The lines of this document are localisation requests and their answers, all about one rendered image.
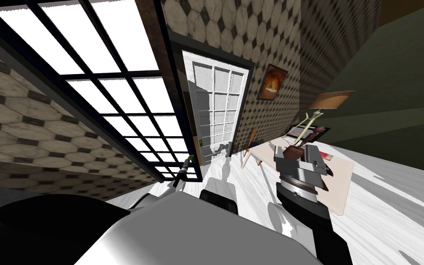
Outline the black-framed grid window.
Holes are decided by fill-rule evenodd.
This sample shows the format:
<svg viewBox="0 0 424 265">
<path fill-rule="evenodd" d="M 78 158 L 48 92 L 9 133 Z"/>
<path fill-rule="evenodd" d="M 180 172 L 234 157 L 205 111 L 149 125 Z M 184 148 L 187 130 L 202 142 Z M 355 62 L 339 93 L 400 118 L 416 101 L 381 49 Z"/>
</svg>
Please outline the black-framed grid window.
<svg viewBox="0 0 424 265">
<path fill-rule="evenodd" d="M 0 47 L 157 181 L 202 181 L 160 0 L 0 0 Z"/>
</svg>

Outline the pale wooden desk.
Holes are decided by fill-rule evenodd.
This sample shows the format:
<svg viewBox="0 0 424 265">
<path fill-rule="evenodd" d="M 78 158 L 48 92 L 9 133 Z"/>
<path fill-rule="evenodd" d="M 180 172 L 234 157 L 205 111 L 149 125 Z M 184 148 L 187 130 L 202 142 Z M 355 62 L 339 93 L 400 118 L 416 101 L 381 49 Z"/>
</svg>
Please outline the pale wooden desk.
<svg viewBox="0 0 424 265">
<path fill-rule="evenodd" d="M 322 110 L 337 109 L 352 93 L 353 91 L 342 91 L 320 94 L 310 106 L 310 109 L 315 110 L 313 115 L 311 117 L 306 116 L 306 118 L 298 125 L 291 126 L 291 130 L 297 128 L 301 128 L 302 130 L 300 134 L 294 139 L 293 143 L 290 143 L 284 139 L 284 137 L 276 138 L 266 144 L 250 142 L 249 147 L 245 151 L 244 158 L 247 160 L 250 155 L 254 155 L 258 161 L 258 165 L 261 165 L 264 162 L 277 172 L 276 164 L 274 162 L 274 147 L 281 146 L 286 149 L 290 145 L 299 146 L 302 141 L 310 133 L 312 133 L 312 130 L 315 128 L 312 125 L 313 121 L 323 114 Z M 325 131 L 319 133 L 307 144 L 313 145 L 312 142 L 327 131 L 328 128 L 325 128 Z M 317 188 L 317 199 L 319 202 L 328 207 L 329 212 L 341 216 L 344 213 L 354 164 L 341 158 L 333 158 L 332 155 L 327 153 L 321 152 L 321 155 L 325 163 L 333 172 L 333 176 L 322 176 L 322 179 L 327 185 L 328 191 Z"/>
</svg>

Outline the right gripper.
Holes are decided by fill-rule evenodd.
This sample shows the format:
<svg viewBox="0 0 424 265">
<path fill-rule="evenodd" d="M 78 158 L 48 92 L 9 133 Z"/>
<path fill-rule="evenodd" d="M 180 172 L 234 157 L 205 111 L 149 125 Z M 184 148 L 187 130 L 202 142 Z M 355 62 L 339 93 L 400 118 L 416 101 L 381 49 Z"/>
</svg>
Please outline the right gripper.
<svg viewBox="0 0 424 265">
<path fill-rule="evenodd" d="M 328 191 L 322 176 L 333 176 L 333 172 L 325 163 L 321 152 L 315 145 L 304 146 L 304 160 L 289 160 L 284 157 L 281 146 L 274 148 L 274 162 L 280 178 L 289 183 L 305 186 L 307 189 L 315 190 L 316 187 Z"/>
</svg>

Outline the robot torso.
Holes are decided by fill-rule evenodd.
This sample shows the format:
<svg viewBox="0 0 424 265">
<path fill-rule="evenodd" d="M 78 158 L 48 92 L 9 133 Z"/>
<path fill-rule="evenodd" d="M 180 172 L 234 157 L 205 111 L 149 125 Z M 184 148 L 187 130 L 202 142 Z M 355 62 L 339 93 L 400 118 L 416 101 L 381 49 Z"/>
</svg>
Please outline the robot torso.
<svg viewBox="0 0 424 265">
<path fill-rule="evenodd" d="M 112 225 L 75 265 L 322 265 L 296 240 L 175 192 Z"/>
</svg>

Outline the orange framed wall picture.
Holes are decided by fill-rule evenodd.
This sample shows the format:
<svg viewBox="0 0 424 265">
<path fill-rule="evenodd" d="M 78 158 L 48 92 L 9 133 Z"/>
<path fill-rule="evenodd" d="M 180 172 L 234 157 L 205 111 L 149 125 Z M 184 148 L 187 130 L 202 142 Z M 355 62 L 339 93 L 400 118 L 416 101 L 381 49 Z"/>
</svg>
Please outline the orange framed wall picture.
<svg viewBox="0 0 424 265">
<path fill-rule="evenodd" d="M 274 101 L 283 86 L 287 74 L 287 70 L 268 64 L 258 91 L 257 100 Z"/>
</svg>

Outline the white panelled glass door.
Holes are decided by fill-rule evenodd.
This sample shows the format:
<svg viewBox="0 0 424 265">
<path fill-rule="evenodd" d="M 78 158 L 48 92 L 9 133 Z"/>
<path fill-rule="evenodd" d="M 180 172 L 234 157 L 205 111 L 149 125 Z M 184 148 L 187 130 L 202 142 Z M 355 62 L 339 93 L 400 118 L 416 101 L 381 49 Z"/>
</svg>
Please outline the white panelled glass door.
<svg viewBox="0 0 424 265">
<path fill-rule="evenodd" d="M 226 156 L 232 145 L 249 70 L 183 51 L 203 164 Z"/>
</svg>

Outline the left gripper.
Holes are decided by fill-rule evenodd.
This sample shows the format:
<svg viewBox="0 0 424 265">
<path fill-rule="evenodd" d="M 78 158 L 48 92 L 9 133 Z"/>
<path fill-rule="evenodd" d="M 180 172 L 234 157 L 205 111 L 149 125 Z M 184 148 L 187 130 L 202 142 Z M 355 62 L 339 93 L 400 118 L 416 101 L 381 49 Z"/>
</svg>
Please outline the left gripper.
<svg viewBox="0 0 424 265">
<path fill-rule="evenodd" d="M 186 158 L 184 160 L 184 163 L 181 167 L 181 170 L 179 171 L 180 174 L 187 174 L 188 173 L 189 165 L 192 162 L 193 158 L 194 158 L 193 156 L 188 156 L 188 158 Z"/>
</svg>

